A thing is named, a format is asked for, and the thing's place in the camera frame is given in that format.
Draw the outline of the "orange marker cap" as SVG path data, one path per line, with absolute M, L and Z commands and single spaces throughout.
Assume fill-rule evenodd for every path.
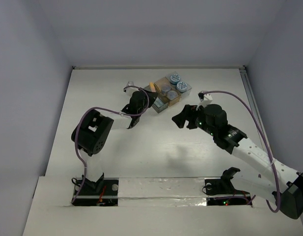
M 151 90 L 152 92 L 156 92 L 156 88 L 155 88 L 155 85 L 154 85 L 153 82 L 150 82 L 150 83 L 149 83 L 149 86 L 150 86 L 150 90 Z

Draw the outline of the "clear jar of pins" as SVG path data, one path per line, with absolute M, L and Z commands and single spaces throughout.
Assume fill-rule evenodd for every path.
M 169 84 L 161 85 L 161 93 L 163 96 L 166 96 L 169 91 L 171 91 L 171 86 Z
M 170 90 L 166 96 L 170 101 L 173 101 L 179 96 L 179 94 L 175 90 Z

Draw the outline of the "blue highlighter marker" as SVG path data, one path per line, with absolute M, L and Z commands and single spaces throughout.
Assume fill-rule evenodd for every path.
M 160 108 L 160 107 L 162 107 L 162 106 L 164 105 L 164 103 L 163 103 L 163 102 L 161 101 L 161 99 L 159 99 L 158 97 L 156 98 L 154 104 L 155 104 L 158 108 Z

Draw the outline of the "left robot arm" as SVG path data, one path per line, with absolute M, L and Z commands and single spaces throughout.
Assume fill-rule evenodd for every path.
M 98 178 L 86 178 L 88 165 L 79 154 L 79 150 L 83 150 L 89 157 L 98 154 L 103 149 L 110 131 L 134 128 L 140 117 L 154 104 L 158 97 L 157 92 L 147 91 L 140 87 L 127 86 L 124 88 L 125 91 L 129 89 L 134 91 L 129 103 L 121 111 L 92 107 L 85 112 L 72 133 L 71 139 L 75 145 L 75 152 L 84 165 L 81 182 L 73 181 L 79 191 L 87 189 L 91 194 L 98 194 L 103 188 L 103 182 Z

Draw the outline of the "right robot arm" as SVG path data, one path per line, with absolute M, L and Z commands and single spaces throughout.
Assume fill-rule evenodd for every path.
M 217 104 L 196 108 L 185 105 L 172 121 L 179 128 L 199 128 L 213 137 L 214 143 L 243 160 L 260 174 L 259 192 L 269 196 L 279 210 L 291 219 L 303 213 L 303 172 L 269 157 L 238 128 L 228 124 L 226 112 Z

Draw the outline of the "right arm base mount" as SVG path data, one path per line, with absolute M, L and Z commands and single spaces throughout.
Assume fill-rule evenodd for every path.
M 231 180 L 240 169 L 231 167 L 220 177 L 205 179 L 202 192 L 206 195 L 207 206 L 252 206 L 250 193 L 237 190 Z

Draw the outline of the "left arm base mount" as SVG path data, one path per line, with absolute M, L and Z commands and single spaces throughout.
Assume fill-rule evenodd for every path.
M 80 193 L 72 203 L 77 207 L 118 206 L 119 179 L 101 176 L 96 182 L 85 179 Z

